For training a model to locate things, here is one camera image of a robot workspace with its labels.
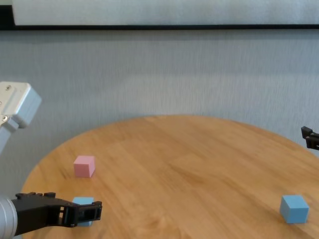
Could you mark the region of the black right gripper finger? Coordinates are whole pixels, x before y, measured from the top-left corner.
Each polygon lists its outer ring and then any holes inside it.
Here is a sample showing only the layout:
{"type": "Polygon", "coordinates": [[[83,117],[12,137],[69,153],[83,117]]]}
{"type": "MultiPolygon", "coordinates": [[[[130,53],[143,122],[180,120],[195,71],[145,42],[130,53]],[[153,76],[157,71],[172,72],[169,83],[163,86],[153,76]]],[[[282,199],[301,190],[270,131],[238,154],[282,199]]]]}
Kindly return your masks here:
{"type": "Polygon", "coordinates": [[[313,132],[312,129],[303,126],[301,127],[302,137],[306,141],[307,148],[318,150],[319,149],[319,134],[313,132]]]}

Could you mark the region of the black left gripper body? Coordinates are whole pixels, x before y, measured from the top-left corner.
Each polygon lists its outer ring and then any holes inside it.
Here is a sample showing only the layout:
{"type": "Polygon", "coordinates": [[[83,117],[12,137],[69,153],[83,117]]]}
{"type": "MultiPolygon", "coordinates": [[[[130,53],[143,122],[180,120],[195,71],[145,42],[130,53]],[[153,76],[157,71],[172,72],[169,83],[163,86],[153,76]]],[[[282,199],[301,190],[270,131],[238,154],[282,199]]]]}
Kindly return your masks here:
{"type": "Polygon", "coordinates": [[[42,193],[18,193],[15,196],[12,202],[17,214],[16,236],[45,227],[63,227],[63,206],[71,202],[48,198],[42,193]]]}

